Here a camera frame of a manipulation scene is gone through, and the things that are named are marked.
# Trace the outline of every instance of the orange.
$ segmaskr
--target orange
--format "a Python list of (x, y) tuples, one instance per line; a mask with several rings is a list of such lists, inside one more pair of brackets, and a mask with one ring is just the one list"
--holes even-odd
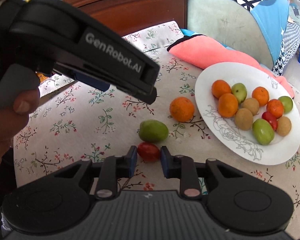
[(253, 90), (252, 97), (259, 102), (259, 106), (265, 106), (269, 101), (269, 92), (264, 87), (257, 87)]
[(284, 107), (280, 100), (271, 99), (267, 104), (267, 112), (273, 114), (276, 119), (283, 115)]
[(224, 118), (230, 118), (238, 111), (238, 100), (230, 93), (223, 94), (219, 98), (218, 112)]
[(194, 104), (185, 97), (175, 98), (170, 103), (170, 114), (179, 122), (186, 122), (193, 117)]
[(219, 79), (212, 84), (211, 91), (219, 99), (223, 94), (231, 93), (231, 87), (226, 81)]

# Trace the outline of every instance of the blue cloth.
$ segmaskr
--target blue cloth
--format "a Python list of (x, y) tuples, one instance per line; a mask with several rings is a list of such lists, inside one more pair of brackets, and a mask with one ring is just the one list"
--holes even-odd
[[(180, 29), (180, 30), (181, 30), (181, 32), (182, 32), (182, 34), (183, 34), (184, 36), (192, 36), (192, 35), (200, 34), (200, 33), (196, 33), (196, 32), (193, 32), (193, 31), (190, 31), (190, 30), (187, 30), (187, 29)], [(220, 42), (220, 44), (221, 44), (222, 46), (224, 46), (225, 48), (228, 47), (227, 45), (222, 44), (221, 42)]]
[(234, 0), (244, 6), (257, 21), (267, 42), (273, 62), (276, 62), (286, 29), (289, 5), (287, 0)]

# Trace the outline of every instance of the red cherry tomato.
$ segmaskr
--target red cherry tomato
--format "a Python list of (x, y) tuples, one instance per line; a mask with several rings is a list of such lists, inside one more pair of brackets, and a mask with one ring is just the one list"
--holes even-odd
[(148, 162), (160, 160), (160, 150), (152, 143), (143, 142), (138, 145), (138, 154), (142, 159)]
[(271, 127), (272, 127), (272, 129), (274, 131), (277, 130), (277, 128), (278, 128), (278, 121), (277, 121), (277, 118), (273, 114), (271, 114), (269, 112), (264, 112), (262, 114), (261, 118), (264, 119), (264, 120), (266, 120), (271, 125)]

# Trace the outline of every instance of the hand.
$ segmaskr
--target hand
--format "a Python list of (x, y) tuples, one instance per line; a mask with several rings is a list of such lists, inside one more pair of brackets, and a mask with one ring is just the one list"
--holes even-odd
[(16, 98), (12, 108), (0, 110), (0, 163), (11, 139), (28, 124), (29, 114), (37, 109), (39, 100), (39, 89), (25, 91)]

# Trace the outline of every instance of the table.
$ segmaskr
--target table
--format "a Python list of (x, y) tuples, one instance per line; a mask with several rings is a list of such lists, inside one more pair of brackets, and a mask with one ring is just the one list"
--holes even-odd
[[(170, 102), (179, 96), (193, 103), (194, 85), (201, 69), (182, 62), (166, 48), (183, 37), (175, 22), (161, 24), (124, 37), (156, 61), (157, 100), (147, 105), (110, 87), (106, 92), (63, 76), (54, 76), (40, 87), (41, 106), (30, 116), (28, 125), (14, 138), (15, 171), (20, 187), (80, 159), (100, 162), (110, 155), (125, 155), (138, 145), (139, 124), (146, 119), (164, 122), (169, 137), (166, 145), (172, 155), (190, 156), (195, 162), (217, 158), (235, 168), (285, 190), (293, 199), (295, 211), (287, 232), (300, 238), (300, 148), (286, 163), (277, 166), (247, 161), (224, 146), (209, 130), (198, 109), (188, 122), (177, 122), (169, 113)], [(300, 91), (294, 101), (300, 112)], [(203, 179), (199, 179), (206, 194)], [(159, 162), (140, 158), (131, 179), (119, 179), (124, 190), (178, 189), (178, 179), (165, 179)]]

